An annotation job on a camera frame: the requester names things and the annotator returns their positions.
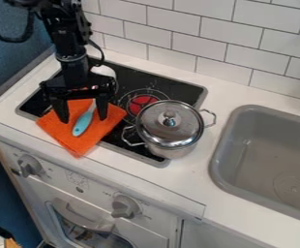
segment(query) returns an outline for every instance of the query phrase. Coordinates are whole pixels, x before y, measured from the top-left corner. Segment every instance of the oven handle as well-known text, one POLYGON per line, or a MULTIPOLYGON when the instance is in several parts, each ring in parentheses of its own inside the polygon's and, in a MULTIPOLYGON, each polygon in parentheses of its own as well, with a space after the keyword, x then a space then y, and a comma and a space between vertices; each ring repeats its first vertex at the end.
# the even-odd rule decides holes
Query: oven handle
POLYGON ((76 213, 71 212, 71 210, 69 210, 70 204, 57 198, 53 200, 52 206, 65 219, 71 221, 77 226, 80 226, 88 231, 99 232, 99 233, 112 233, 112 230, 114 228, 114 223, 106 219, 101 219, 98 222, 90 221, 85 217, 82 217, 76 213))

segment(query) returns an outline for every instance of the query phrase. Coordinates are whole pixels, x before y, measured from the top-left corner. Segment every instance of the white countertop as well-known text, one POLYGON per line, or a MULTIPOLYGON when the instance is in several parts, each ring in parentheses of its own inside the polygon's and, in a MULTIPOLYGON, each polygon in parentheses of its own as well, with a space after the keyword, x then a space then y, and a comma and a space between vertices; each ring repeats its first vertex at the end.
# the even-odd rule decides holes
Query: white countertop
MULTIPOLYGON (((88 51, 90 55, 96 55, 93 48, 89 47, 88 51)), ((224 192, 213 183, 208 172, 208 163, 222 128, 234 109, 254 104, 300 115, 300 100, 112 51, 106 51, 105 56, 112 62, 205 86, 209 93, 202 107, 217 113, 217 125, 204 132, 192 154, 171 161, 164 169, 99 146, 94 147, 86 158, 74 159, 33 121, 15 114, 15 108, 38 88, 38 84, 59 69, 52 55, 0 98, 0 140, 4 138, 9 143, 37 149, 56 158, 57 162, 115 180, 149 198, 172 201, 173 205, 185 199, 182 206, 178 206, 180 209, 190 210, 191 214, 200 212, 205 222, 235 230, 269 246, 300 248, 299 220, 224 192)))

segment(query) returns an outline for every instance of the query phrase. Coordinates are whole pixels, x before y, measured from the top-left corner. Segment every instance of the pot handle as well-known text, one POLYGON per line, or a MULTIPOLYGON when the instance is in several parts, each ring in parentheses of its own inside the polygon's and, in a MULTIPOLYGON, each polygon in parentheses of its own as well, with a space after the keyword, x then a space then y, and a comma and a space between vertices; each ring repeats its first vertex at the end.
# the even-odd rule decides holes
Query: pot handle
POLYGON ((125 134, 127 130, 130 130, 132 128, 134 128, 135 126, 129 126, 129 127, 124 127, 123 132, 121 134, 121 140, 126 143, 128 146, 139 146, 139 145, 144 145, 145 142, 140 142, 140 143, 130 143, 126 138, 125 138, 125 134))
POLYGON ((206 108, 201 109, 199 112, 207 112, 207 113, 209 113, 209 114, 211 114, 213 116, 212 123, 208 124, 208 125, 205 125, 204 129, 210 128, 210 127, 213 127, 214 125, 216 125, 216 123, 217 123, 217 114, 216 113, 214 113, 213 111, 210 111, 210 110, 208 110, 206 108))

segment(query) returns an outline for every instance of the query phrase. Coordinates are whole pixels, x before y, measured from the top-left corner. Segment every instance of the red burner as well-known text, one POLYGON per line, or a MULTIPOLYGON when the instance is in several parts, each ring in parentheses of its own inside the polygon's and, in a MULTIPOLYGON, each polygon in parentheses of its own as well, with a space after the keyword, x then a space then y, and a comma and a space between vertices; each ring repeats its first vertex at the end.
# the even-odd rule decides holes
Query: red burner
POLYGON ((151 95, 136 96, 130 101, 129 110, 133 115, 137 116, 144 107, 156 103, 157 101, 159 101, 159 99, 151 95))

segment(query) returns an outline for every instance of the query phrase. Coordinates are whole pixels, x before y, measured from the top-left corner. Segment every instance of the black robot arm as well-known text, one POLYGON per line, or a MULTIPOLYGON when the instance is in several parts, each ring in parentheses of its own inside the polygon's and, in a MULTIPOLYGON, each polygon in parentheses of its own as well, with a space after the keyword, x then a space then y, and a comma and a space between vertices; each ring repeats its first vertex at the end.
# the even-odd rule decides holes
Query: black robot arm
POLYGON ((89 39, 92 35, 91 23, 84 16, 81 1, 5 1, 13 6, 27 9, 30 16, 37 14, 44 22, 46 31, 55 44, 56 59, 61 64, 61 74, 53 79, 43 81, 40 86, 45 93, 44 97, 50 101, 59 119, 64 123, 69 122, 70 113, 67 104, 69 100, 87 98, 96 99, 100 119, 106 119, 108 101, 114 95, 116 81, 112 77, 96 75, 91 72, 91 67, 101 66, 105 57, 101 48, 89 39), (102 54, 98 65, 89 64, 84 47, 88 43, 102 54))

